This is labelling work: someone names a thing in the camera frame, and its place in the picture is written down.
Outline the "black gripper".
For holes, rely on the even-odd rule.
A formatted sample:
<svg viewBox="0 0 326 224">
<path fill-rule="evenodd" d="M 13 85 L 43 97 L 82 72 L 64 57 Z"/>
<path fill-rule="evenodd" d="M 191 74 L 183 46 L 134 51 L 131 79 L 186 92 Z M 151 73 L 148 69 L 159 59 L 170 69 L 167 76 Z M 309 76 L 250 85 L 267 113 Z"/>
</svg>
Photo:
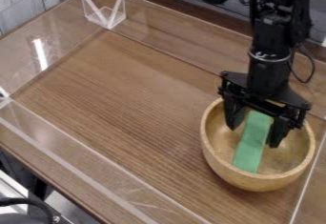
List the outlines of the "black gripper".
<svg viewBox="0 0 326 224">
<path fill-rule="evenodd" d="M 289 86 L 293 73 L 293 49 L 266 51 L 249 49 L 247 72 L 222 71 L 218 93 L 225 99 L 225 117 L 234 131 L 245 119 L 247 108 L 274 120 L 266 144 L 278 148 L 291 129 L 301 129 L 311 103 Z"/>
</svg>

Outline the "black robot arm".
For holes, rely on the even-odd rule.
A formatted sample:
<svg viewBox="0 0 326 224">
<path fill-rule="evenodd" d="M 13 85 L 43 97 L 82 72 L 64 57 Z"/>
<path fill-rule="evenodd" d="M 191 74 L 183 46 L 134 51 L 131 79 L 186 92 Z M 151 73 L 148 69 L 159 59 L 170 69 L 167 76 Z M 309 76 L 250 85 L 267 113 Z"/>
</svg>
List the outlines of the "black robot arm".
<svg viewBox="0 0 326 224">
<path fill-rule="evenodd" d="M 310 36 L 310 0 L 250 0 L 254 39 L 247 72 L 222 71 L 218 93 L 225 100 L 225 118 L 234 130 L 251 108 L 273 118 L 266 144 L 277 148 L 289 131 L 303 127 L 311 103 L 294 91 L 295 52 Z"/>
</svg>

